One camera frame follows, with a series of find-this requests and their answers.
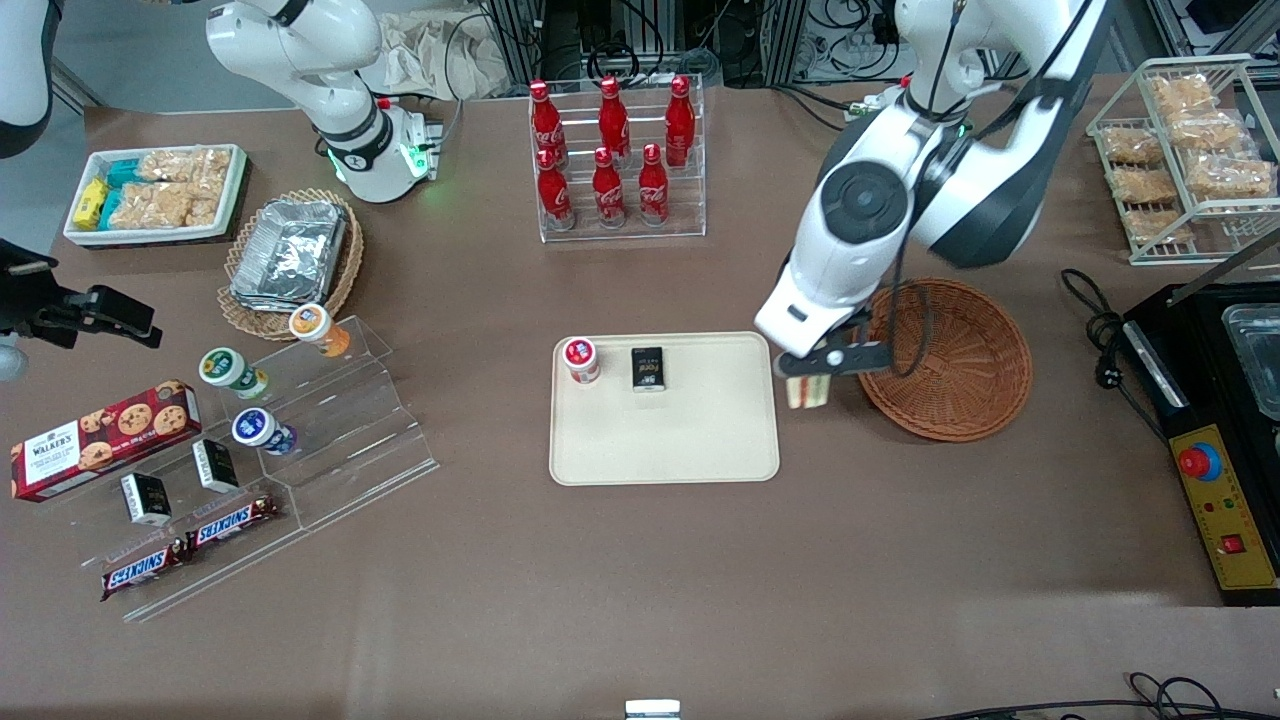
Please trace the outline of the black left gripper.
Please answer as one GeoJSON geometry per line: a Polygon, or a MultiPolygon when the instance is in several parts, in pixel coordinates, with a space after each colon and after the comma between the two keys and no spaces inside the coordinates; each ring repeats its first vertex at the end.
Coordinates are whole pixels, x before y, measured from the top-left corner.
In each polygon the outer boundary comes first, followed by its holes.
{"type": "Polygon", "coordinates": [[[855,375],[890,369],[893,350],[872,337],[873,310],[864,305],[832,327],[805,356],[782,352],[774,359],[774,373],[785,379],[812,375],[855,375]]]}

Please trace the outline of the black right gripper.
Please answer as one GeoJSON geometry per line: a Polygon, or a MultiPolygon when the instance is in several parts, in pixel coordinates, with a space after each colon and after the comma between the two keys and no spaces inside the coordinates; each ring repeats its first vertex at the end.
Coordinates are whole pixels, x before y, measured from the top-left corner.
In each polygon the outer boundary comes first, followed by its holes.
{"type": "Polygon", "coordinates": [[[1,334],[74,348],[79,333],[106,333],[159,348],[163,331],[147,304],[106,286],[58,284],[59,260],[1,240],[1,334]]]}

